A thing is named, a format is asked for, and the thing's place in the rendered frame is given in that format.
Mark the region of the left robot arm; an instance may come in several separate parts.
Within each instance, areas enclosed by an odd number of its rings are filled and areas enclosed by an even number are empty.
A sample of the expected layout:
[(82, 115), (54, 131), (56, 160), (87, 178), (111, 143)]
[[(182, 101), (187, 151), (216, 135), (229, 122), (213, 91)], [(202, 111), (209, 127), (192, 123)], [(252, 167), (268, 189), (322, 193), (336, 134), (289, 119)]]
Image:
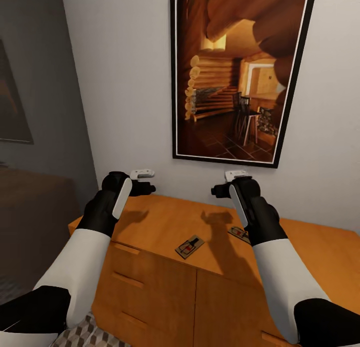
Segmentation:
[(92, 308), (106, 253), (129, 196), (150, 195), (154, 171), (111, 171), (66, 246), (33, 291), (0, 305), (0, 347), (50, 347)]

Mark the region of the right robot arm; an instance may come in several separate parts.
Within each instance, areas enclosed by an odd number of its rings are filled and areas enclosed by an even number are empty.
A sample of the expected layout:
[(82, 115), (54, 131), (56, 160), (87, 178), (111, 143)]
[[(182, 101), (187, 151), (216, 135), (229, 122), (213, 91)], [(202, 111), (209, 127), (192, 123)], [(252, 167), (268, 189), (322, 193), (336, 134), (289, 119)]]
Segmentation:
[(280, 225), (277, 210), (261, 197), (245, 170), (225, 173), (211, 195), (231, 198), (248, 232), (268, 309), (277, 329), (301, 347), (360, 347), (360, 314), (331, 301)]

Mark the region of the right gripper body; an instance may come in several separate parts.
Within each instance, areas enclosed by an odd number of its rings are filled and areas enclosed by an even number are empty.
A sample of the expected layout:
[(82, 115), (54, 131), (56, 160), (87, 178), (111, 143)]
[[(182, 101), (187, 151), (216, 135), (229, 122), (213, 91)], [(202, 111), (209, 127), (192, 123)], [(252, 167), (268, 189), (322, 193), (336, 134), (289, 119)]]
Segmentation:
[(228, 186), (230, 183), (224, 185), (215, 186), (215, 195), (218, 199), (230, 198), (231, 195), (228, 194)]

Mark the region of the mousetrap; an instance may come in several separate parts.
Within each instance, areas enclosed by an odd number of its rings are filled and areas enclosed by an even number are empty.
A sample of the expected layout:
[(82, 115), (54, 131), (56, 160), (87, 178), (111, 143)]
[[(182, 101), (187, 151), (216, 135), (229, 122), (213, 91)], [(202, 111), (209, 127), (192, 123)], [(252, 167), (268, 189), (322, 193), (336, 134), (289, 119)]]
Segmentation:
[(186, 260), (190, 255), (192, 255), (197, 249), (199, 249), (205, 241), (194, 235), (188, 239), (185, 243), (179, 246), (175, 251)]
[(229, 234), (237, 237), (238, 239), (248, 243), (248, 244), (251, 244), (250, 243), (250, 240), (249, 240), (249, 235), (248, 235), (248, 232), (247, 231), (244, 231), (242, 230), (241, 228), (237, 227), (237, 226), (232, 226), (230, 228), (230, 230), (228, 231)]

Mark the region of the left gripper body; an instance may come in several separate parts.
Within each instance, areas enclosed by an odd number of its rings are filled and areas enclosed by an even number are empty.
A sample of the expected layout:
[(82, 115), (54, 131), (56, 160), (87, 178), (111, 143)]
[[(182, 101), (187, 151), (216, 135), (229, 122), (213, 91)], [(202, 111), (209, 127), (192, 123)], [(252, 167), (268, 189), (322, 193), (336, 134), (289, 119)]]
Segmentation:
[(150, 187), (151, 187), (151, 183), (148, 182), (140, 182), (135, 180), (136, 183), (136, 192), (132, 195), (133, 197), (138, 197), (138, 196), (144, 196), (144, 195), (150, 195)]

